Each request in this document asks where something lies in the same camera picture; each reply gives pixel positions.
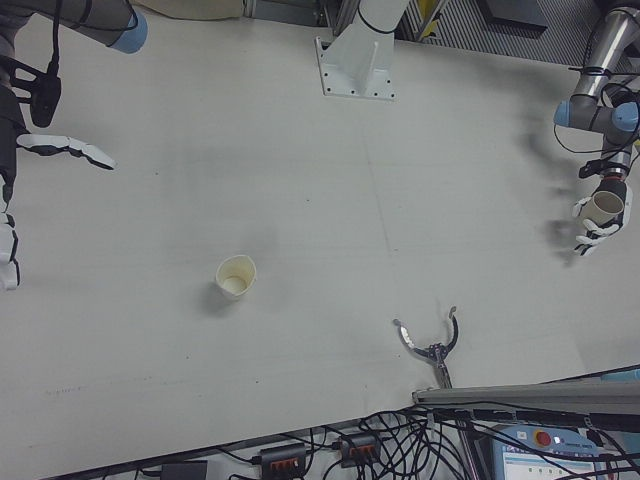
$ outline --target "metal mounting plate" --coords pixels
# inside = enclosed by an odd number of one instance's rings
[[[324,51],[327,44],[323,44],[320,37],[316,37],[316,55],[320,67],[320,80],[325,95],[339,97],[370,98],[374,100],[394,101],[396,98],[391,76],[388,70],[374,70],[366,91],[358,90],[356,81],[344,73],[338,65],[324,61]]]

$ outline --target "white robotic hand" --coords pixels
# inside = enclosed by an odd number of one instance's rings
[[[74,157],[84,157],[90,164],[106,170],[113,170],[116,166],[116,162],[102,150],[75,138],[25,133],[18,136],[16,144],[19,148],[42,156],[68,152]],[[18,236],[14,230],[13,217],[7,213],[15,170],[10,177],[12,178],[3,177],[0,171],[0,287],[5,290],[14,290],[20,285],[20,267],[16,260]]]
[[[91,165],[105,170],[113,170],[116,167],[116,162],[98,147],[75,138],[26,133],[20,135],[16,142],[18,147],[43,157],[68,152],[74,157],[84,157]]]
[[[4,186],[4,178],[0,175],[0,191]],[[20,267],[16,261],[18,236],[13,218],[6,213],[7,207],[0,195],[0,286],[5,290],[15,290],[20,284]]]
[[[578,200],[576,204],[573,206],[573,217],[578,218],[580,216],[580,212],[582,212],[582,208],[591,200],[591,197],[585,197],[581,200]],[[604,242],[607,238],[611,237],[613,234],[622,230],[627,223],[629,222],[629,217],[631,216],[631,205],[633,204],[633,191],[631,187],[627,185],[627,195],[624,202],[624,211],[614,218],[611,222],[598,226],[592,220],[584,219],[582,221],[582,226],[585,228],[586,233],[584,235],[578,235],[576,240],[578,241],[578,245],[574,249],[574,252],[577,255],[586,257],[591,255],[595,249]]]

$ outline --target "robot finger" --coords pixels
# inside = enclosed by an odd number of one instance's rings
[[[18,236],[9,223],[0,224],[0,265],[11,263],[16,257]]]
[[[20,285],[20,266],[15,260],[7,265],[0,265],[0,284],[5,290],[15,290]]]
[[[580,244],[580,245],[586,245],[586,246],[591,246],[594,247],[596,245],[600,245],[602,242],[604,242],[608,237],[595,237],[595,238],[589,238],[585,235],[578,235],[576,237],[576,241]]]
[[[91,165],[95,165],[105,170],[113,170],[116,168],[116,162],[109,155],[104,153],[95,145],[84,143],[75,138],[69,138],[69,152],[76,157],[86,158]]]
[[[573,210],[571,211],[573,218],[578,218],[578,215],[580,215],[580,212],[582,211],[582,207],[584,207],[589,200],[591,200],[591,197],[584,197],[573,205]]]
[[[581,257],[588,257],[589,255],[591,255],[595,251],[596,248],[598,248],[598,247],[594,246],[594,245],[583,245],[583,244],[580,244],[576,248],[573,249],[573,252],[576,255],[580,255]]]
[[[613,225],[609,225],[608,227],[601,228],[593,222],[593,220],[585,219],[582,224],[584,228],[587,229],[587,232],[593,233],[599,237],[607,237],[609,235],[613,235],[618,230],[620,230],[620,225],[614,223]]]

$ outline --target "metal grating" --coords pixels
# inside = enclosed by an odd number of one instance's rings
[[[487,25],[476,0],[451,0],[438,24],[438,38],[424,43],[580,65],[591,28],[600,16],[592,0],[538,0],[549,28],[532,36],[522,29]]]

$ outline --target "emergency stop button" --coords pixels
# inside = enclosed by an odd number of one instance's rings
[[[551,445],[551,435],[544,430],[536,430],[533,434],[533,441],[540,447],[548,447]]]

